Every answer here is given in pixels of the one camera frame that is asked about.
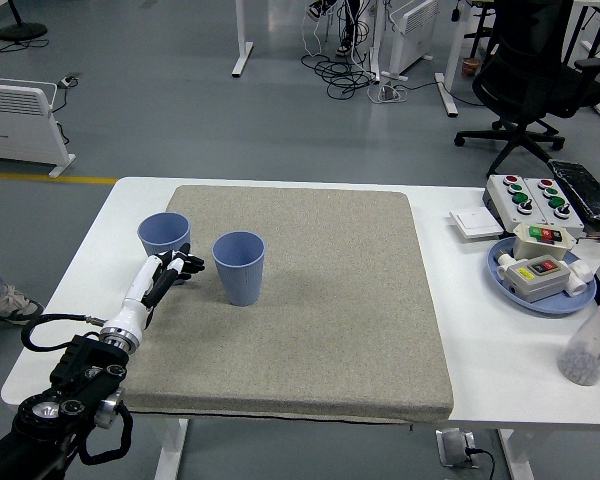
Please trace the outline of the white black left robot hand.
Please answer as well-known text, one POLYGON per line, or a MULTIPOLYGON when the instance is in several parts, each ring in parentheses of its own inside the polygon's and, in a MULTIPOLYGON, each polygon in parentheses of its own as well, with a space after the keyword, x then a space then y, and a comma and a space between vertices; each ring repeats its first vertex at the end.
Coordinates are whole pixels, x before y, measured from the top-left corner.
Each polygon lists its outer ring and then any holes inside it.
POLYGON ((189 253, 185 243, 179 250, 150 255, 134 278, 121 310, 104 323, 99 339, 133 353, 140 345, 154 308, 177 280, 190 279, 205 269, 204 261, 189 253))

